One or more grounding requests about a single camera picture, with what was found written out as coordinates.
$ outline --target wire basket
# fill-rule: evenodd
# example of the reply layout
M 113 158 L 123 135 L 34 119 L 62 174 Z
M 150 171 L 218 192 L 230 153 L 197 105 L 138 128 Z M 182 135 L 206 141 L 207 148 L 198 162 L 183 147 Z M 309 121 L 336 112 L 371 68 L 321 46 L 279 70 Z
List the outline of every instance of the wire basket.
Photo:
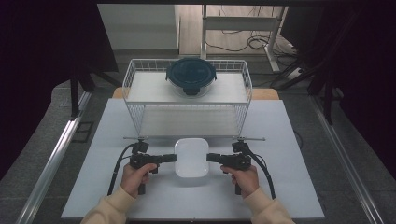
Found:
M 167 67 L 176 61 L 131 60 L 122 95 L 138 137 L 238 137 L 252 94 L 247 63 L 207 60 L 218 79 L 205 95 L 189 98 L 165 80 Z

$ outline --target person's hand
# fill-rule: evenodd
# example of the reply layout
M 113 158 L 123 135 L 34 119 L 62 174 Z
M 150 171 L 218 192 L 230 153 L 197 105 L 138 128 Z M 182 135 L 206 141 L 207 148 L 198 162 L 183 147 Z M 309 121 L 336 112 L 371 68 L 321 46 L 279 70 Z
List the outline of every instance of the person's hand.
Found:
M 149 182 L 149 171 L 157 168 L 157 164 L 149 163 L 136 170 L 126 164 L 123 168 L 121 187 L 132 197 L 137 197 L 137 189 L 140 184 Z
M 233 184 L 238 183 L 241 187 L 241 195 L 244 199 L 260 187 L 257 168 L 254 165 L 251 165 L 246 171 L 235 170 L 224 165 L 220 166 L 220 169 L 232 174 Z

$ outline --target aluminum rail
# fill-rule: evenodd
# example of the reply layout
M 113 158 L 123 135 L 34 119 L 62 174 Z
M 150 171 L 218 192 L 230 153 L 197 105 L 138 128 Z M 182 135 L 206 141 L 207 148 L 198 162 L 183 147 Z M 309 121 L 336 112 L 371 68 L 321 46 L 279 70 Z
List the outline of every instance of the aluminum rail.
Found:
M 356 195 L 358 196 L 358 200 L 361 203 L 361 206 L 366 213 L 370 223 L 379 224 L 384 223 L 384 220 L 379 214 L 378 208 L 375 205 L 375 202 L 370 194 L 370 191 L 366 188 L 361 177 L 359 176 L 357 170 L 355 169 L 352 161 L 347 155 L 347 151 L 345 150 L 340 138 L 338 137 L 334 127 L 329 125 L 327 120 L 325 119 L 322 111 L 322 106 L 318 97 L 310 96 L 311 102 L 318 114 L 319 120 L 329 137 L 330 141 L 332 142 L 332 147 L 334 149 L 335 154 L 337 155 L 341 165 L 344 168 L 347 178 L 355 190 Z
M 81 121 L 84 109 L 91 98 L 91 93 L 84 92 L 79 100 L 79 112 L 74 120 L 69 120 L 64 128 L 64 132 L 59 138 L 58 143 L 49 157 L 49 161 L 44 167 L 43 172 L 35 183 L 32 193 L 30 194 L 25 206 L 23 207 L 20 216 L 16 223 L 30 224 L 35 219 L 38 208 L 40 207 L 43 199 L 50 187 L 53 177 L 64 158 L 64 153 L 69 146 L 73 134 L 75 133 L 79 122 Z

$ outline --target beige sleeve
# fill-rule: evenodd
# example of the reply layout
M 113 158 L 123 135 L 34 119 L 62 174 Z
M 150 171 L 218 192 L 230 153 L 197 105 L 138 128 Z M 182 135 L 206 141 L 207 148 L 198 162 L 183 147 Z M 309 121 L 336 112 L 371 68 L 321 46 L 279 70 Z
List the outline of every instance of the beige sleeve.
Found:
M 294 223 L 285 207 L 277 199 L 270 199 L 261 188 L 245 198 L 252 212 L 253 224 L 289 224 Z
M 81 221 L 84 224 L 118 224 L 125 223 L 126 212 L 135 198 L 119 187 L 112 195 L 103 197 Z

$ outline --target dark blue lid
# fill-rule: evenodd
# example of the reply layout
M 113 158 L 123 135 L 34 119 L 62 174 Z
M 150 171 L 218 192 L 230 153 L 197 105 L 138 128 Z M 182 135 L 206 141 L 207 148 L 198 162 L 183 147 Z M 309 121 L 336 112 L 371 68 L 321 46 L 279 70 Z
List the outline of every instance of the dark blue lid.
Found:
M 166 79 L 183 88 L 188 95 L 196 95 L 202 87 L 216 79 L 216 68 L 198 58 L 185 58 L 172 63 L 166 69 Z

